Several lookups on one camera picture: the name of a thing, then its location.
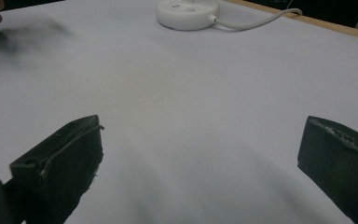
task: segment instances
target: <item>power cord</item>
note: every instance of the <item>power cord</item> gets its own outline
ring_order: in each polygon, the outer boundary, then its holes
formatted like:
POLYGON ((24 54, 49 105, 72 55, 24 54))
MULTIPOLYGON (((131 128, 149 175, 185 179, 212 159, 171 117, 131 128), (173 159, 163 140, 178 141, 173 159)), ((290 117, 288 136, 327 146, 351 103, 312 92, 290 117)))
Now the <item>power cord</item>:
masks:
POLYGON ((301 11, 301 9, 299 8, 289 8, 289 9, 286 9, 286 10, 283 10, 263 21, 259 21, 259 22, 256 22, 256 23, 252 23, 252 24, 234 24, 234 23, 231 23, 231 22, 228 22, 228 21, 222 21, 221 19, 215 17, 214 15, 211 15, 209 17, 209 20, 215 24, 219 24, 221 26, 224 26, 224 27, 227 27, 229 29, 232 29, 232 30, 237 30, 237 31, 245 31, 245 30, 250 30, 250 29, 254 29, 256 27, 259 27, 259 26, 262 26, 262 25, 265 25, 267 23, 270 23, 272 21, 275 21, 276 19, 280 18, 283 14, 286 14, 286 13, 297 13, 298 15, 302 16, 303 13, 301 11))

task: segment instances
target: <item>white tabletop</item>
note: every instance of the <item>white tabletop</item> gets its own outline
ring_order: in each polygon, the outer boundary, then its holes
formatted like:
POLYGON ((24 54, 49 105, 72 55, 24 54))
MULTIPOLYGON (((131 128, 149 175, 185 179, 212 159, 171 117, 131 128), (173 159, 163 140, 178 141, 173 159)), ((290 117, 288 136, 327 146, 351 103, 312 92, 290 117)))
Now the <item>white tabletop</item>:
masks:
MULTIPOLYGON (((307 116, 358 131, 358 38, 300 21, 230 32, 158 24, 157 0, 2 13, 0 179, 97 114, 104 158, 66 223, 351 223, 296 167, 307 116)), ((266 12, 221 2, 221 17, 266 12)))

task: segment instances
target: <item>white table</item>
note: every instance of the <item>white table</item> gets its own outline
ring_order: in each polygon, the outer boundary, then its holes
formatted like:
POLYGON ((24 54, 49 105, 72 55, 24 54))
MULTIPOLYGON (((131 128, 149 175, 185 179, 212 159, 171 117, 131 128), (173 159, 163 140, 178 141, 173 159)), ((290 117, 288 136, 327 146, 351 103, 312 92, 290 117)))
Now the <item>white table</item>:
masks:
MULTIPOLYGON (((66 223, 351 223, 296 168, 307 116, 358 131, 358 38, 278 19, 178 32, 156 0, 3 13, 0 179, 65 123, 98 114, 104 158, 66 223)), ((268 13, 221 3, 221 17, 268 13)))

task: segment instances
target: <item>white device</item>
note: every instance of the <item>white device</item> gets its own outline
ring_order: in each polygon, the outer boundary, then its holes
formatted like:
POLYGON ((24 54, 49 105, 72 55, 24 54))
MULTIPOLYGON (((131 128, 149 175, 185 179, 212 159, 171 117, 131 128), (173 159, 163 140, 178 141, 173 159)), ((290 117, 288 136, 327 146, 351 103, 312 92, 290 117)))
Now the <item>white device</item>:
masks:
POLYGON ((275 21, 283 14, 291 12, 302 15, 300 9, 290 8, 253 24, 234 24, 218 18, 219 3, 216 0, 159 0, 156 15, 159 23, 173 30, 201 30, 219 24, 229 29, 244 31, 275 21))
POLYGON ((158 22, 174 30, 210 27, 213 25, 211 15, 219 15, 219 4, 215 0, 160 0, 157 5, 158 22))

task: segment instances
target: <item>white plastic object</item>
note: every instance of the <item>white plastic object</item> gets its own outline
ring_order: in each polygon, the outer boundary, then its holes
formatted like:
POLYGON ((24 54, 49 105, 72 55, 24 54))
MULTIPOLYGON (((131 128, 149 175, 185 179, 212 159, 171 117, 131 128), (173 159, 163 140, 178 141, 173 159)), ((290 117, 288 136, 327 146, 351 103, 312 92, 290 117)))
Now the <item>white plastic object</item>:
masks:
POLYGON ((174 30, 201 30, 213 25, 210 16, 219 15, 215 0, 160 0, 156 11, 158 22, 174 30))

